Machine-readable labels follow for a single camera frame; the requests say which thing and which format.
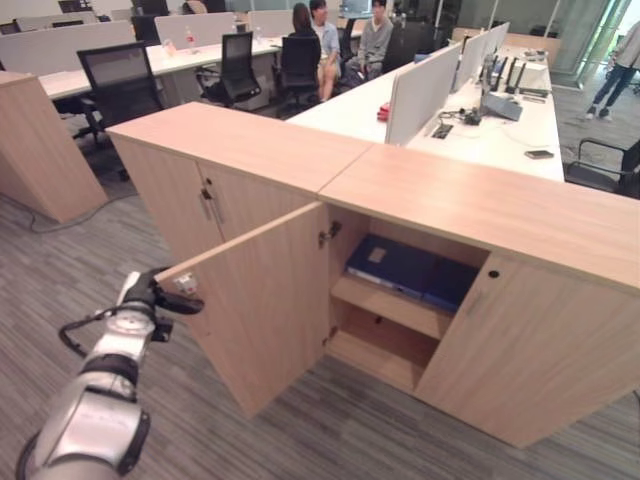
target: red object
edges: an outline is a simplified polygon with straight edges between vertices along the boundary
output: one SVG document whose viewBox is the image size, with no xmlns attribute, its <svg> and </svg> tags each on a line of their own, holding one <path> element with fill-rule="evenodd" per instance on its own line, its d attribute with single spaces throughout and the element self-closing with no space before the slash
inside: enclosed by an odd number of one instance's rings
<svg viewBox="0 0 640 480">
<path fill-rule="evenodd" d="M 389 102 L 387 102 L 380 107 L 380 110 L 378 110 L 378 120 L 380 122 L 386 122 L 387 120 L 389 120 L 389 112 L 390 107 Z"/>
</svg>

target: cabinet top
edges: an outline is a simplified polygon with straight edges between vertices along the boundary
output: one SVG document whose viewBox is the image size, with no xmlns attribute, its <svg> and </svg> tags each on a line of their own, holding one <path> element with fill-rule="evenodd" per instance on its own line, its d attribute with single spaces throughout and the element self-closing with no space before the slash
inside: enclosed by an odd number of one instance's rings
<svg viewBox="0 0 640 480">
<path fill-rule="evenodd" d="M 107 131 L 312 194 L 371 145 L 203 103 L 163 110 Z"/>
<path fill-rule="evenodd" d="M 0 71 L 0 87 L 11 85 L 12 83 L 24 82 L 30 78 L 35 78 L 28 73 L 16 73 Z"/>
<path fill-rule="evenodd" d="M 640 289 L 640 202 L 372 146 L 320 192 L 374 217 Z"/>
</svg>

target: man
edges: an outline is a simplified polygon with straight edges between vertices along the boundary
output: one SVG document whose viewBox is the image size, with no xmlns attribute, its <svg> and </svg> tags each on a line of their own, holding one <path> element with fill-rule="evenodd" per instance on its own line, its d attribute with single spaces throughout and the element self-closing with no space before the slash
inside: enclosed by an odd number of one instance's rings
<svg viewBox="0 0 640 480">
<path fill-rule="evenodd" d="M 598 105 L 615 85 L 605 107 L 598 114 L 598 117 L 603 120 L 612 120 L 609 108 L 613 106 L 624 89 L 629 86 L 633 76 L 636 74 L 636 70 L 640 68 L 640 22 L 631 27 L 620 46 L 616 48 L 613 53 L 613 60 L 615 66 L 611 70 L 609 78 L 593 99 L 593 104 L 587 110 L 585 117 L 587 120 L 593 118 Z"/>
<path fill-rule="evenodd" d="M 387 0 L 373 0 L 373 17 L 362 31 L 358 56 L 347 62 L 347 83 L 351 86 L 358 86 L 382 73 L 382 60 L 393 31 L 393 24 L 385 14 L 386 9 Z"/>
<path fill-rule="evenodd" d="M 327 22 L 327 2 L 326 0 L 311 0 L 309 2 L 311 10 L 311 27 L 320 39 L 322 56 L 318 64 L 318 96 L 324 102 L 331 98 L 333 84 L 340 77 L 340 41 L 338 40 L 338 29 L 335 25 Z"/>
</svg>

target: person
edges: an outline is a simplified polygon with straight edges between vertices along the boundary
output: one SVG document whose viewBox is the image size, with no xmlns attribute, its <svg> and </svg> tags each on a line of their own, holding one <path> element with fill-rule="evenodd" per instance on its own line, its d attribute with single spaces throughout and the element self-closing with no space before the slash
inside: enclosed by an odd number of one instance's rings
<svg viewBox="0 0 640 480">
<path fill-rule="evenodd" d="M 393 31 L 393 24 L 385 15 L 386 9 L 387 0 L 373 0 L 373 17 L 362 31 L 358 55 L 345 67 L 346 83 L 352 87 L 382 74 L 382 60 Z"/>
<path fill-rule="evenodd" d="M 320 48 L 320 40 L 316 35 L 316 32 L 311 27 L 311 16 L 309 15 L 309 9 L 304 3 L 296 3 L 293 6 L 293 33 L 290 33 L 290 37 L 297 38 L 315 38 L 318 40 L 315 44 L 312 55 L 314 56 L 314 63 L 317 65 L 320 62 L 322 56 L 322 50 Z"/>
<path fill-rule="evenodd" d="M 624 37 L 624 40 L 613 53 L 614 67 L 609 74 L 609 78 L 602 88 L 598 90 L 595 98 L 587 110 L 586 119 L 591 120 L 596 114 L 596 109 L 604 97 L 613 88 L 613 93 L 607 99 L 605 107 L 600 110 L 598 117 L 603 120 L 611 121 L 610 108 L 616 103 L 616 100 L 625 88 L 629 86 L 636 70 L 640 68 L 640 22 L 637 22 Z"/>
<path fill-rule="evenodd" d="M 338 29 L 335 25 L 327 22 L 327 2 L 326 0 L 311 0 L 309 2 L 311 10 L 311 27 L 320 39 L 322 56 L 318 64 L 318 96 L 321 102 L 331 98 L 333 85 L 340 78 L 340 41 L 338 40 Z"/>
</svg>

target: door handle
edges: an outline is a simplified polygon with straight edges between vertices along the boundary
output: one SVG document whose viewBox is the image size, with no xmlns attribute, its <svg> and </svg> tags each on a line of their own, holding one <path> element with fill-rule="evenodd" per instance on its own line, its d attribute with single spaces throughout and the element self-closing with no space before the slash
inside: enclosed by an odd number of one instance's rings
<svg viewBox="0 0 640 480">
<path fill-rule="evenodd" d="M 207 192 L 206 188 L 203 188 L 202 190 L 200 190 L 200 194 L 198 195 L 198 197 L 200 198 L 200 206 L 202 207 L 204 216 L 207 218 L 207 220 L 211 221 L 211 212 L 209 211 L 209 204 L 207 203 L 207 200 L 211 198 L 211 195 L 209 195 L 209 192 Z"/>
<path fill-rule="evenodd" d="M 222 225 L 224 223 L 224 215 L 222 214 L 222 207 L 220 206 L 220 198 L 215 192 L 211 195 L 211 202 L 213 204 L 213 214 L 216 216 L 218 223 Z"/>
</svg>

